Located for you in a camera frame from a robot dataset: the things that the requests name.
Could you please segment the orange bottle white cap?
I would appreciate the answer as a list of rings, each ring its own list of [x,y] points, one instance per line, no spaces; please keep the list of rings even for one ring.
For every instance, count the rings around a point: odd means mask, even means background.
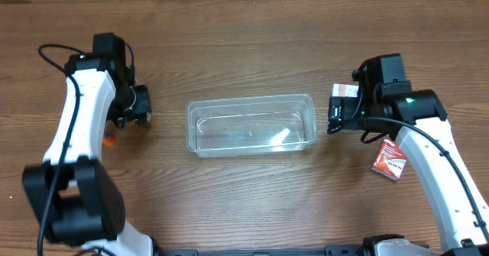
[[[108,132],[105,132],[102,138],[102,144],[106,147],[114,147],[115,146],[115,136]]]

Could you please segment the red white packet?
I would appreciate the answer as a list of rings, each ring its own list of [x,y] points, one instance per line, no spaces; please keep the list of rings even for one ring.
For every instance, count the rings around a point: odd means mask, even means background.
[[[407,157],[397,143],[389,138],[385,138],[379,144],[377,155],[370,169],[391,180],[397,181],[400,179],[406,164]]]

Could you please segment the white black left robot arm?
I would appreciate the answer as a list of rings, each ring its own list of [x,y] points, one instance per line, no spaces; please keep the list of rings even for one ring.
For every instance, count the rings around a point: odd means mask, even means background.
[[[105,126],[151,124],[151,101],[135,80],[134,52],[113,33],[96,34],[92,50],[73,50],[65,65],[66,101],[53,141],[39,165],[27,166],[22,185],[44,242],[94,255],[161,253],[157,242],[126,218],[123,197],[102,166]]]

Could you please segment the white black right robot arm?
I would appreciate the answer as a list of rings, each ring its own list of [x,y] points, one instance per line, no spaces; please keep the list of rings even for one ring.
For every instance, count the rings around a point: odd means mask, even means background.
[[[488,204],[452,135],[448,115],[431,89],[413,90],[400,54],[372,57],[352,71],[351,85],[334,84],[328,130],[362,131],[361,142],[389,137],[419,178],[440,235],[442,255],[488,253]]]

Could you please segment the white Hansaplast plaster box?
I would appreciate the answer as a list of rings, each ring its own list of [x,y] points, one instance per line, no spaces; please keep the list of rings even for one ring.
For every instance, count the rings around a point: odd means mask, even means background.
[[[356,98],[358,97],[358,86],[334,83],[332,86],[332,96]]]

